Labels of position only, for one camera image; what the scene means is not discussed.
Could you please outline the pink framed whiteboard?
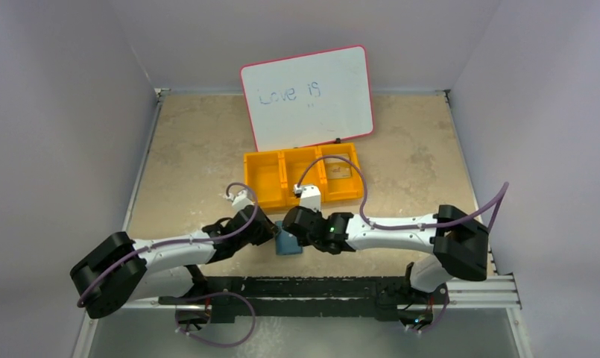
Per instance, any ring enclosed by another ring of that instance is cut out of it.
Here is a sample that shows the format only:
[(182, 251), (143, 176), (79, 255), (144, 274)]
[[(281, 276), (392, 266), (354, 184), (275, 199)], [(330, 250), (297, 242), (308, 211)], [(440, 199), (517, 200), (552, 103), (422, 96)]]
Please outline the pink framed whiteboard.
[(257, 151), (332, 143), (374, 131), (362, 45), (248, 64), (240, 78)]

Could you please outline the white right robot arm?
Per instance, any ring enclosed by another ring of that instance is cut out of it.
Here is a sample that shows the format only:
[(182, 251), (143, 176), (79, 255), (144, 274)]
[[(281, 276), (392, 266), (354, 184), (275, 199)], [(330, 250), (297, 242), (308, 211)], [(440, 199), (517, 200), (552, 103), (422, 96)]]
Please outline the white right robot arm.
[(427, 256), (408, 266), (405, 280), (418, 292), (432, 293), (447, 281), (481, 282), (487, 279), (489, 230), (452, 205), (440, 205), (432, 214), (405, 218), (369, 218), (333, 213), (323, 217), (296, 206), (282, 221), (283, 230), (299, 245), (328, 254), (375, 248), (419, 251)]

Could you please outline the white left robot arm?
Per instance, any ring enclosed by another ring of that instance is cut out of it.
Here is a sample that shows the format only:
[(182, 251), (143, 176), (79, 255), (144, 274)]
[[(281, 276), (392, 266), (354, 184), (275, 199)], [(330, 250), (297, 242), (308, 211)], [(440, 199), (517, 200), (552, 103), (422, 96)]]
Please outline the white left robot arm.
[(182, 296), (191, 289), (200, 265), (227, 260), (246, 245), (262, 245), (279, 231), (260, 208), (248, 205), (182, 236), (144, 240), (115, 232), (72, 267), (77, 306), (90, 318), (106, 317), (129, 301), (167, 295), (165, 286), (176, 282), (178, 271), (190, 276), (172, 292)]

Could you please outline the yellow middle bin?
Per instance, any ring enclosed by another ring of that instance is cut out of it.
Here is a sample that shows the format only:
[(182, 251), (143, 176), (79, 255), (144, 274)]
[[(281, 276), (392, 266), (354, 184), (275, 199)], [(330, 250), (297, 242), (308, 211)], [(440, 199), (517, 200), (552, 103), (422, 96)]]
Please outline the yellow middle bin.
[[(293, 207), (300, 203), (300, 199), (293, 192), (294, 185), (298, 183), (309, 165), (321, 156), (321, 152), (317, 146), (312, 146), (282, 150), (282, 155), (288, 183), (285, 191), (286, 206)], [(322, 198), (325, 198), (326, 179), (322, 162), (316, 163), (310, 168), (302, 180), (302, 185), (315, 185), (320, 190)]]

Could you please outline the yellow bin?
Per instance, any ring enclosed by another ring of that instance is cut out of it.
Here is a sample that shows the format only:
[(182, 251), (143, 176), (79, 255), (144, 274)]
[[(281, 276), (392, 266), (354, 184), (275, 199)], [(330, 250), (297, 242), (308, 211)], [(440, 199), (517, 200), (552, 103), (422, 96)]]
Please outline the yellow bin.
[[(294, 185), (298, 183), (309, 165), (321, 156), (321, 152), (317, 146), (312, 146), (282, 150), (282, 155), (288, 183), (285, 191), (286, 206), (293, 207), (300, 203), (300, 199), (293, 192)], [(325, 198), (326, 179), (322, 162), (316, 163), (310, 168), (302, 180), (302, 185), (315, 185), (320, 190), (322, 198)]]
[(245, 153), (244, 180), (263, 209), (278, 210), (285, 206), (279, 151)]
[[(359, 159), (353, 143), (319, 145), (321, 156), (337, 158), (336, 154), (348, 154), (350, 162), (358, 168)], [(358, 199), (363, 196), (363, 184), (358, 172), (352, 168), (352, 177), (347, 179), (328, 180), (326, 178), (326, 201), (343, 201)]]

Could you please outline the cards in right bin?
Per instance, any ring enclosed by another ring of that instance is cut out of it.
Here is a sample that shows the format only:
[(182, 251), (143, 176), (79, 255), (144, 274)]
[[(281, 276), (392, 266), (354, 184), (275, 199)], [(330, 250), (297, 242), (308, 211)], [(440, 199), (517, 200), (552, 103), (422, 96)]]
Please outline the cards in right bin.
[(337, 158), (329, 157), (323, 160), (328, 180), (347, 179), (352, 177), (352, 168), (350, 164), (340, 159), (340, 157), (350, 160), (348, 154), (336, 154)]

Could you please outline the blue leather card holder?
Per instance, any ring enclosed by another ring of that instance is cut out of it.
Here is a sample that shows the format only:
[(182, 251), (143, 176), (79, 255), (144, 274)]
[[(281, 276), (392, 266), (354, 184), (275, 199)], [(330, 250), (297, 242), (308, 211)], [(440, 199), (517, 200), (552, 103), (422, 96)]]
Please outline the blue leather card holder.
[(298, 244), (296, 236), (282, 228), (282, 221), (275, 221), (278, 234), (275, 237), (276, 255), (288, 256), (303, 253), (303, 247)]

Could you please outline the yellow left bin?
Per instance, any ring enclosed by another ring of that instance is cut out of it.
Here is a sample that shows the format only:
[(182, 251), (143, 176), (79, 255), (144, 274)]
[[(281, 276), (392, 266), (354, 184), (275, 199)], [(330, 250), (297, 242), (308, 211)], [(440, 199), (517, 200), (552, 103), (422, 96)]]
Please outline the yellow left bin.
[(278, 210), (285, 206), (279, 151), (245, 153), (244, 180), (263, 209)]

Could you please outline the yellow right bin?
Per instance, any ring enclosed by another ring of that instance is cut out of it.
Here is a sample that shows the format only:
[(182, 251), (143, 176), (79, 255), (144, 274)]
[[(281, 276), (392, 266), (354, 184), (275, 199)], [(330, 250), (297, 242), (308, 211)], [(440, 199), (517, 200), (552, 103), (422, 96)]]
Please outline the yellow right bin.
[[(337, 158), (336, 154), (348, 154), (350, 162), (358, 168), (359, 159), (353, 143), (319, 145), (321, 156)], [(326, 201), (343, 201), (358, 199), (363, 196), (363, 184), (358, 172), (352, 168), (352, 177), (347, 179), (328, 180), (326, 178)]]

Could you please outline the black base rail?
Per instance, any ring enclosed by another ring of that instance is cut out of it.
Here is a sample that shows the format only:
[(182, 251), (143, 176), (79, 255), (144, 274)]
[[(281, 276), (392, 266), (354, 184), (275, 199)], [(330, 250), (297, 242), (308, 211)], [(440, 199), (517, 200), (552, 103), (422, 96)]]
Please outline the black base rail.
[(432, 310), (448, 303), (446, 285), (431, 293), (412, 290), (404, 277), (206, 277), (182, 296), (163, 295), (161, 305), (201, 304), (213, 323), (239, 316), (374, 318), (427, 325)]

